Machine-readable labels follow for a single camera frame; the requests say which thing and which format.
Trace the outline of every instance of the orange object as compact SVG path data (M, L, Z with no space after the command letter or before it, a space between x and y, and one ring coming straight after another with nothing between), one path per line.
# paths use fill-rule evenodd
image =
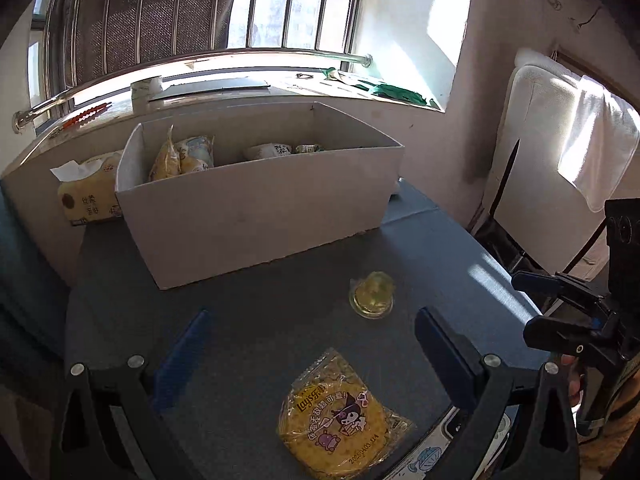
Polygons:
M73 126L77 122L87 118L90 115L97 114L98 112L106 110L110 105L111 105L111 102L109 101L108 103L102 103L97 106L94 106L93 108L89 108L88 110L85 110L84 112L76 115L75 117L70 118L68 121L65 121L65 123L62 124L62 130L65 130L69 126Z

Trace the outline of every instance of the screw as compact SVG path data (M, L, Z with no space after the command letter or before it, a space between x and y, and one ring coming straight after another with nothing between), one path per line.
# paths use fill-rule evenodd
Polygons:
M82 372L84 372L84 365L82 363L76 363L71 367L71 375L77 377Z
M556 363L545 363L545 371L548 374L556 375L558 373L558 365Z
M142 355L132 355L127 359L127 366L129 368L140 368L145 363L145 358Z
M500 358L497 355L487 354L484 356L484 364L491 368L497 368L501 363L502 361L500 361Z

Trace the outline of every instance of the small bottle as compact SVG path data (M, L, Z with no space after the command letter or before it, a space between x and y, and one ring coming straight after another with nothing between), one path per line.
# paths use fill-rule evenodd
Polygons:
M353 283L349 302L362 317L385 317L394 306L394 280L385 272L372 272L364 280Z

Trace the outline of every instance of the white towel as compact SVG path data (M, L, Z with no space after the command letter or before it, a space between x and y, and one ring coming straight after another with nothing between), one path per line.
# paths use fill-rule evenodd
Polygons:
M636 152L640 116L629 103L588 76L582 76L578 90L558 173L580 191L595 213L611 198Z

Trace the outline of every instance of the blue gripper pad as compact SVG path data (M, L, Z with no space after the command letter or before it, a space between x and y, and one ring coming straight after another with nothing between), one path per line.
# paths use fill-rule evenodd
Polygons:
M210 336L211 314L201 310L162 362L153 378L151 405L156 413L174 406L198 367L198 360Z

